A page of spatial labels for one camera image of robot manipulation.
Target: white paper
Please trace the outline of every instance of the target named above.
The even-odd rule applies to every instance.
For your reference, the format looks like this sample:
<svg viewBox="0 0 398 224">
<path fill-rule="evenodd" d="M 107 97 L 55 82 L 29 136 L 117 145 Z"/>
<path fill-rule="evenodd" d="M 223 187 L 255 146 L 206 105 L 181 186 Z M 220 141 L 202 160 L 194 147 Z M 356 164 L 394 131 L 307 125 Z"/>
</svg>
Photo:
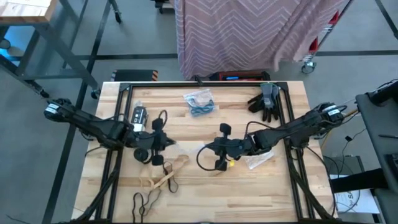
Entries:
<svg viewBox="0 0 398 224">
<path fill-rule="evenodd" d="M 330 178 L 335 179 L 337 178 L 337 175 L 330 175 Z M 337 203 L 337 210 L 339 212 L 356 212 L 356 213 L 373 213 L 373 214 L 380 213 L 379 208 L 377 207 L 373 195 L 369 189 L 335 193 L 335 197 Z M 357 200 L 358 202 L 353 207 L 353 209 L 347 211 L 355 204 Z"/>
</svg>

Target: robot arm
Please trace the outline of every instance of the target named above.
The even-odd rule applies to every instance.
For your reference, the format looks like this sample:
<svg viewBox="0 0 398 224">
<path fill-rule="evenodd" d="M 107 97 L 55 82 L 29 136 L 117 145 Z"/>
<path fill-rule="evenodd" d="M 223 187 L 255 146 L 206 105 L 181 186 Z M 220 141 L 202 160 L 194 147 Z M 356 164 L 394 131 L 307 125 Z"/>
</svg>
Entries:
<svg viewBox="0 0 398 224">
<path fill-rule="evenodd" d="M 260 155 L 269 152 L 283 138 L 290 138 L 293 148 L 304 148 L 308 145 L 310 136 L 325 134 L 342 124 L 344 116 L 340 108 L 333 103 L 322 103 L 285 125 L 247 133 L 244 139 L 228 139 L 231 127 L 221 124 L 220 131 L 224 136 L 215 138 L 214 142 L 207 145 L 220 157 L 215 169 L 226 170 L 226 156 L 238 160 L 241 156 Z"/>
<path fill-rule="evenodd" d="M 159 151 L 167 146 L 175 144 L 175 141 L 168 138 L 163 132 L 163 119 L 157 118 L 152 122 L 153 133 L 145 131 L 134 131 L 134 126 L 128 121 L 118 121 L 118 118 L 101 119 L 82 110 L 77 110 L 69 100 L 58 99 L 49 101 L 44 111 L 47 119 L 70 123 L 80 131 L 89 136 L 96 137 L 98 142 L 110 150 L 122 149 L 124 146 L 137 148 L 134 157 L 141 162 L 159 166 L 163 164 L 163 157 Z M 151 157 L 148 161 L 148 152 L 151 150 Z"/>
</svg>

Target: metal cart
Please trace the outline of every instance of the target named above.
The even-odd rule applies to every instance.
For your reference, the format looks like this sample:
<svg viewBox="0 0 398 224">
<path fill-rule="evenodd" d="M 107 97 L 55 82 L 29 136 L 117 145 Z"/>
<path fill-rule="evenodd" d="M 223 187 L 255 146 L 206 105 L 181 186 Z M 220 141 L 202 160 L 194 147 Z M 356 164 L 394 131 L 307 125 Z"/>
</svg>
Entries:
<svg viewBox="0 0 398 224">
<path fill-rule="evenodd" d="M 50 26 L 48 23 L 43 22 L 23 22 L 23 23 L 16 23 L 16 24 L 1 24 L 0 26 L 0 47 L 1 48 L 8 48 L 11 46 L 12 43 L 9 43 L 8 40 L 4 38 L 10 26 L 33 26 L 35 31 L 29 41 L 29 44 L 24 52 L 24 55 L 21 57 L 5 57 L 0 55 L 0 67 L 4 69 L 10 76 L 15 78 L 16 80 L 20 81 L 22 84 L 33 90 L 35 93 L 39 94 L 41 97 L 48 98 L 50 95 L 41 87 L 36 80 L 49 80 L 49 79 L 66 79 L 66 78 L 81 78 L 84 83 L 92 87 L 93 91 L 91 95 L 93 98 L 96 98 L 98 93 L 100 92 L 99 86 L 97 81 L 91 75 L 95 57 L 98 52 L 99 43 L 97 42 L 93 48 L 93 53 L 90 58 L 90 62 L 87 67 L 84 67 L 83 64 L 80 62 L 79 56 L 76 56 L 71 51 L 73 43 L 76 39 L 76 35 L 78 33 L 81 20 L 83 19 L 88 0 L 84 1 L 83 8 L 79 16 L 77 16 L 72 9 L 71 5 L 67 0 L 59 0 L 63 6 L 64 11 L 68 14 L 68 16 L 72 19 L 75 23 L 75 30 L 73 31 L 72 40 L 70 43 L 66 44 L 58 35 L 58 32 Z M 119 11 L 118 5 L 116 0 L 108 0 L 107 6 L 112 6 L 115 18 L 118 23 L 121 23 L 121 13 Z M 101 23 L 99 27 L 100 31 L 103 32 L 105 26 L 105 22 Z M 30 74 L 26 71 L 27 65 L 29 60 L 35 50 L 35 46 L 39 41 L 39 37 L 43 37 L 51 47 L 53 47 L 59 55 L 64 59 L 65 63 L 63 64 L 62 69 L 60 70 L 59 74 L 54 75 L 34 75 Z M 67 64 L 71 66 L 72 69 L 66 69 Z"/>
<path fill-rule="evenodd" d="M 312 43 L 312 46 L 310 47 L 308 55 L 304 56 L 303 62 L 304 65 L 302 66 L 301 71 L 305 74 L 312 73 L 315 70 L 315 67 L 317 66 L 317 63 L 313 62 L 312 60 L 314 59 L 315 56 L 321 57 L 321 56 L 372 56 L 372 55 L 398 55 L 398 50 L 360 50 L 360 51 L 318 51 L 318 49 L 322 46 L 322 44 L 325 43 L 327 40 L 328 36 L 331 34 L 331 32 L 334 30 L 335 26 L 338 23 L 338 20 L 341 19 L 345 13 L 347 12 L 347 9 L 352 5 L 354 0 L 349 0 L 347 5 L 344 7 L 344 9 L 339 13 L 337 12 L 337 17 L 334 17 L 331 21 L 330 27 L 327 27 L 324 29 L 326 32 L 326 35 L 321 39 L 321 41 L 318 44 L 318 39 L 314 40 Z M 392 21 L 390 15 L 387 13 L 386 8 L 384 7 L 383 3 L 381 0 L 375 0 L 378 8 L 380 9 L 382 15 L 384 16 L 386 22 L 388 23 L 392 33 L 394 36 L 398 39 L 398 29 L 395 26 L 394 22 Z"/>
</svg>

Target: power cord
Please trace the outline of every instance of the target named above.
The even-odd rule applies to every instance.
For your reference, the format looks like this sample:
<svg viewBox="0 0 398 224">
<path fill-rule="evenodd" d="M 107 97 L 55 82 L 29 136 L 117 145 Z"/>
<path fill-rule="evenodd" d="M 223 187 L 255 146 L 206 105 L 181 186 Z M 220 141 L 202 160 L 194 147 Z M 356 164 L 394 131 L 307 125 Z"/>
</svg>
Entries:
<svg viewBox="0 0 398 224">
<path fill-rule="evenodd" d="M 336 213 L 336 197 L 335 197 L 335 194 L 333 193 L 334 191 L 333 191 L 333 186 L 332 186 L 332 184 L 331 184 L 331 179 L 330 179 L 329 170 L 328 170 L 328 168 L 327 168 L 327 166 L 326 166 L 326 164 L 325 164 L 325 161 L 323 161 L 323 159 L 322 159 L 314 150 L 312 150 L 312 149 L 311 149 L 310 147 L 308 147 L 308 146 L 307 146 L 307 149 L 310 150 L 314 155 L 316 155 L 316 156 L 318 157 L 318 159 L 322 162 L 323 166 L 325 167 L 326 174 L 328 175 L 328 180 L 329 180 L 329 185 L 330 185 L 330 189 L 331 189 L 331 194 L 333 195 L 333 212 L 332 212 L 331 215 L 334 216 L 335 213 Z"/>
<path fill-rule="evenodd" d="M 334 159 L 332 159 L 332 158 L 330 158 L 330 157 L 328 157 L 328 156 L 324 156 L 324 157 L 327 158 L 327 159 L 329 159 L 329 160 L 331 160 L 331 161 L 335 164 L 336 168 L 338 169 L 337 163 L 336 163 L 336 161 L 335 161 Z M 345 166 L 345 167 L 351 172 L 351 175 L 354 174 L 353 170 L 352 170 L 349 166 L 347 166 L 346 164 L 344 164 L 343 161 L 341 161 L 341 160 L 337 160 L 337 161 L 338 161 L 338 162 L 341 162 L 341 163 L 342 163 L 342 166 Z M 358 190 L 358 198 L 356 199 L 355 203 L 352 204 L 352 206 L 348 206 L 348 205 L 343 204 L 343 203 L 341 203 L 341 202 L 337 202 L 337 203 L 340 204 L 340 205 L 344 205 L 344 206 L 348 207 L 348 209 L 345 210 L 345 211 L 343 211 L 342 213 L 347 213 L 347 212 L 349 212 L 350 210 L 352 210 L 352 211 L 355 212 L 355 210 L 354 210 L 353 208 L 358 204 L 360 197 L 361 197 L 361 190 Z"/>
<path fill-rule="evenodd" d="M 352 117 L 350 117 L 347 121 L 343 122 L 341 125 L 348 123 L 349 121 L 351 121 L 357 114 L 359 114 L 359 111 L 356 112 L 355 114 L 352 115 Z"/>
<path fill-rule="evenodd" d="M 91 153 L 92 151 L 95 151 L 95 150 L 101 149 L 101 148 L 102 148 L 102 146 L 98 146 L 98 147 L 95 147 L 94 149 L 90 149 L 89 151 L 86 152 L 85 157 L 87 156 L 87 154 Z"/>
<path fill-rule="evenodd" d="M 344 151 L 346 150 L 346 148 L 347 148 L 347 146 L 348 146 L 348 143 L 350 143 L 352 140 L 354 140 L 356 136 L 358 136 L 359 134 L 361 134 L 361 133 L 364 132 L 365 130 L 366 130 L 366 128 L 364 128 L 362 131 L 356 133 L 352 138 L 346 138 L 347 143 L 346 143 L 346 145 L 344 146 L 343 150 L 341 151 L 341 156 L 342 156 L 342 158 L 343 158 L 343 163 L 342 163 L 340 169 L 338 170 L 337 175 L 340 175 L 341 171 L 343 170 L 344 161 L 345 161 Z"/>
</svg>

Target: cart wheel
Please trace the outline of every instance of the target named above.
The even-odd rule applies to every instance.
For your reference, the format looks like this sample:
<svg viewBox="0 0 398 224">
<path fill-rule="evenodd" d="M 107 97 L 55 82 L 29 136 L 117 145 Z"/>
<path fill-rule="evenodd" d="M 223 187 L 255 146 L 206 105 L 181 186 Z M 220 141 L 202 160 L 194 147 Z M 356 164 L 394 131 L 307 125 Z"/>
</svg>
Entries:
<svg viewBox="0 0 398 224">
<path fill-rule="evenodd" d="M 101 94 L 101 90 L 92 90 L 92 91 L 91 91 L 91 97 L 92 97 L 92 99 L 97 100 L 98 97 L 100 96 L 100 94 Z"/>
<path fill-rule="evenodd" d="M 0 41 L 0 49 L 8 50 L 11 47 L 11 42 L 7 39 Z"/>
<path fill-rule="evenodd" d="M 115 12 L 114 17 L 116 18 L 116 21 L 118 22 L 118 24 L 122 23 L 122 18 L 120 16 L 120 12 Z"/>
<path fill-rule="evenodd" d="M 301 72 L 304 74 L 312 73 L 315 70 L 317 64 L 315 62 L 305 62 L 301 67 Z"/>
<path fill-rule="evenodd" d="M 42 98 L 49 98 L 50 97 L 50 95 L 44 90 L 40 91 L 40 96 L 42 96 Z"/>
</svg>

